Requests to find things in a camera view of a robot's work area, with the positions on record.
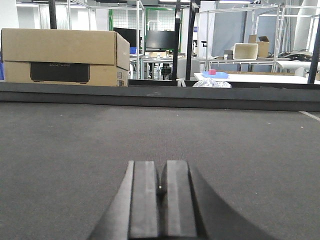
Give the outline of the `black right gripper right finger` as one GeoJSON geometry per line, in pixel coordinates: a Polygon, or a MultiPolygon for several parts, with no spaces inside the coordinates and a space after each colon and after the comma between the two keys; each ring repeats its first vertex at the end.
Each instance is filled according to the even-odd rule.
{"type": "Polygon", "coordinates": [[[226,203],[186,161],[167,161],[161,184],[164,189],[162,234],[169,239],[274,239],[226,203]]]}

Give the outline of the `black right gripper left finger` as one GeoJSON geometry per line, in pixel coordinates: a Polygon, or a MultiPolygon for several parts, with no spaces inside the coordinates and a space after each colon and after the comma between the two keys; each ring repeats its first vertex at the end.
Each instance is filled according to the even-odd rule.
{"type": "Polygon", "coordinates": [[[113,200],[89,235],[89,240],[157,238],[158,177],[153,161],[129,161],[113,200]]]}

